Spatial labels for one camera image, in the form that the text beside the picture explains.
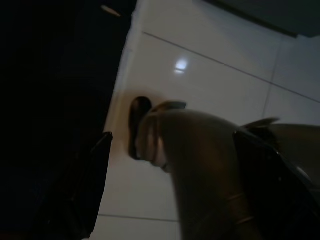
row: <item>white tile floor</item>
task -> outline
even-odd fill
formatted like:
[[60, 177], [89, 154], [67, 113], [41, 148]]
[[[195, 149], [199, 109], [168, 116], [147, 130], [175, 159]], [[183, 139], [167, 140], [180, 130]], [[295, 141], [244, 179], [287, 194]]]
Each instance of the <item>white tile floor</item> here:
[[131, 101], [184, 100], [242, 125], [320, 125], [320, 38], [283, 36], [201, 0], [140, 0], [106, 130], [114, 141], [93, 240], [179, 240], [169, 175], [127, 156]]

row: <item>tile grout line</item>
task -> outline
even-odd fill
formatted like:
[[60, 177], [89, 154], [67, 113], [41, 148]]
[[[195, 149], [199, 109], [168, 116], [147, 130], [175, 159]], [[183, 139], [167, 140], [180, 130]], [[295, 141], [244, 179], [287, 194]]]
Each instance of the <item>tile grout line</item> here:
[[264, 103], [264, 106], [263, 106], [262, 119], [264, 119], [265, 116], [266, 116], [267, 107], [268, 107], [269, 101], [270, 101], [271, 88], [272, 88], [272, 85], [274, 83], [274, 78], [275, 78], [276, 69], [277, 69], [277, 65], [278, 65], [279, 56], [280, 56], [280, 52], [281, 52], [281, 48], [282, 48], [283, 42], [284, 42], [284, 36], [281, 35], [280, 44], [278, 46], [278, 51], [276, 53], [275, 60], [274, 60], [274, 66], [273, 66], [273, 71], [272, 71], [272, 75], [271, 75], [271, 80], [270, 80], [268, 93], [266, 95], [266, 100], [265, 100], [265, 103]]
[[225, 63], [223, 63], [223, 62], [221, 62], [221, 61], [218, 61], [218, 60], [216, 60], [216, 59], [214, 59], [214, 58], [211, 58], [211, 57], [209, 57], [209, 56], [203, 55], [203, 54], [198, 53], [198, 52], [196, 52], [196, 51], [190, 50], [190, 49], [188, 49], [188, 48], [186, 48], [186, 47], [180, 46], [180, 45], [178, 45], [178, 44], [176, 44], [176, 43], [173, 43], [173, 42], [171, 42], [171, 41], [165, 40], [165, 39], [163, 39], [163, 38], [161, 38], [161, 37], [155, 36], [155, 35], [150, 34], [150, 33], [148, 33], [148, 32], [142, 31], [142, 33], [143, 33], [144, 35], [150, 36], [150, 37], [155, 38], [155, 39], [158, 39], [158, 40], [160, 40], [160, 41], [162, 41], [162, 42], [168, 43], [168, 44], [170, 44], [170, 45], [173, 45], [173, 46], [176, 46], [176, 47], [178, 47], [178, 48], [180, 48], [180, 49], [183, 49], [183, 50], [185, 50], [185, 51], [188, 51], [188, 52], [190, 52], [190, 53], [192, 53], [192, 54], [198, 55], [198, 56], [200, 56], [200, 57], [203, 57], [203, 58], [205, 58], [205, 59], [211, 60], [211, 61], [216, 62], [216, 63], [218, 63], [218, 64], [222, 64], [222, 65], [226, 66], [227, 68], [231, 68], [231, 69], [236, 70], [236, 71], [238, 71], [238, 72], [240, 72], [240, 73], [243, 73], [243, 74], [246, 74], [246, 75], [248, 75], [248, 76], [251, 76], [251, 77], [253, 77], [253, 78], [255, 78], [255, 79], [258, 79], [258, 80], [260, 80], [260, 81], [262, 81], [262, 82], [264, 82], [264, 83], [269, 84], [270, 86], [276, 86], [276, 87], [278, 87], [278, 88], [281, 88], [281, 89], [286, 90], [286, 91], [288, 91], [288, 92], [291, 92], [291, 93], [293, 93], [293, 94], [297, 94], [297, 95], [299, 95], [300, 97], [309, 99], [309, 100], [311, 100], [311, 101], [313, 101], [313, 102], [316, 102], [316, 103], [320, 103], [320, 101], [315, 100], [315, 99], [313, 99], [313, 98], [311, 98], [311, 97], [302, 95], [301, 93], [292, 91], [292, 90], [290, 90], [290, 89], [288, 89], [288, 88], [285, 88], [285, 87], [283, 87], [283, 86], [280, 86], [280, 85], [278, 85], [278, 84], [273, 83], [272, 81], [273, 81], [273, 77], [274, 77], [274, 76], [273, 76], [274, 72], [272, 73], [272, 78], [271, 78], [271, 82], [270, 82], [270, 81], [265, 80], [265, 79], [263, 79], [263, 78], [261, 78], [261, 77], [255, 76], [255, 75], [253, 75], [253, 74], [251, 74], [251, 73], [247, 73], [247, 72], [245, 72], [245, 71], [243, 71], [243, 70], [240, 70], [240, 69], [238, 69], [238, 68], [236, 68], [236, 67], [233, 67], [233, 66], [231, 66], [231, 65], [225, 64]]
[[168, 222], [168, 223], [179, 223], [178, 220], [168, 220], [168, 219], [156, 219], [148, 217], [135, 217], [135, 216], [116, 216], [110, 214], [98, 214], [100, 217], [118, 218], [118, 219], [134, 219], [134, 220], [147, 220], [147, 221], [158, 221], [158, 222]]

